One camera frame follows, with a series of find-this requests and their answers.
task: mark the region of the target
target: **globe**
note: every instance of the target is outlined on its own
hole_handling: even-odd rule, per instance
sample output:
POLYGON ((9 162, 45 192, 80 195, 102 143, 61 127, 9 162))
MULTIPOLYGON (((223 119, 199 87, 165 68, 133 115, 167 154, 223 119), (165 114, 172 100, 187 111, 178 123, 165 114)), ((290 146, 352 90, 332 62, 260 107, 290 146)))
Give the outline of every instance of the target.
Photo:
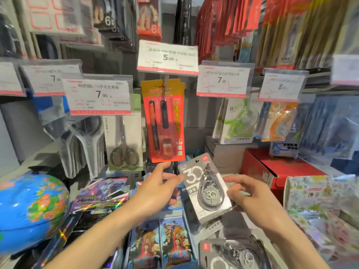
POLYGON ((69 191, 56 177, 26 174, 0 182, 0 256, 45 239, 68 208, 69 191))

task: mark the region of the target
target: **white price label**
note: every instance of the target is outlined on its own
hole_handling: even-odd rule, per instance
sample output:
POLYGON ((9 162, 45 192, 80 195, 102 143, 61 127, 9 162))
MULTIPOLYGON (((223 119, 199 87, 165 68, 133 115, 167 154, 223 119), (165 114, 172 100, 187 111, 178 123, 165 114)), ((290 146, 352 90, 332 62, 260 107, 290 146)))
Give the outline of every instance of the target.
POLYGON ((22 65, 35 96, 65 95, 62 73, 81 73, 78 65, 22 65))
POLYGON ((137 70, 176 75, 199 75, 198 48, 140 40, 137 70))
POLYGON ((251 69, 240 67, 199 66, 197 95, 245 98, 251 69))
POLYGON ((131 114, 127 81, 63 79, 72 115, 131 114))
POLYGON ((334 55, 331 84, 359 86, 359 55, 334 55))
POLYGON ((0 62, 0 95, 26 96, 14 66, 11 62, 0 62))
POLYGON ((259 94, 260 101, 298 102, 306 76, 266 73, 259 94))

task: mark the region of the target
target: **hand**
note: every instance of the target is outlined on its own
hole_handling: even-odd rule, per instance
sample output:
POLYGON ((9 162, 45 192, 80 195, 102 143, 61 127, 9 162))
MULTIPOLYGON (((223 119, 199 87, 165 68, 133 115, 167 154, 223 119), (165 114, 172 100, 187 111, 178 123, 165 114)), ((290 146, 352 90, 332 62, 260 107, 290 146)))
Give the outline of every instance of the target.
POLYGON ((228 197, 239 204, 270 239, 282 235, 294 224, 266 183, 246 175, 229 175, 223 180, 235 182, 227 191, 228 197))
POLYGON ((182 182, 182 175, 164 173, 170 162, 159 163, 127 202, 138 213, 140 221, 159 212, 171 199, 173 190, 182 182))

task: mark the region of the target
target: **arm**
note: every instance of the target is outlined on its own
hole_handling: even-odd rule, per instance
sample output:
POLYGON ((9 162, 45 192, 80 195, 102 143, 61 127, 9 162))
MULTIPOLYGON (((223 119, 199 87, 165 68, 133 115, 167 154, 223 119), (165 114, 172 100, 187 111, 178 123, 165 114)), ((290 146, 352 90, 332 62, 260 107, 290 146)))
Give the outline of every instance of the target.
POLYGON ((160 163, 135 195, 98 222, 58 254, 45 269, 98 269, 132 227, 160 211, 171 198, 181 176, 163 173, 170 163, 160 163))
POLYGON ((224 177, 235 182, 227 195, 247 213, 249 219, 263 229, 281 250, 290 269, 329 269, 307 236, 295 225, 272 194, 267 184, 246 175, 224 177))

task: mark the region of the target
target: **red box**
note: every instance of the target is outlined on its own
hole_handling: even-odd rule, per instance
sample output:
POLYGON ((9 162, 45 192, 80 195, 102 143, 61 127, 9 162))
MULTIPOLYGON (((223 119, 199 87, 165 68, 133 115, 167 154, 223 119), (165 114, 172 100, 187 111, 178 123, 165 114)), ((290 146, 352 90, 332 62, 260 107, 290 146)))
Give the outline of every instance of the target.
POLYGON ((299 158, 271 157, 269 149, 246 149, 240 173, 266 182, 281 204, 288 176, 326 175, 299 158))

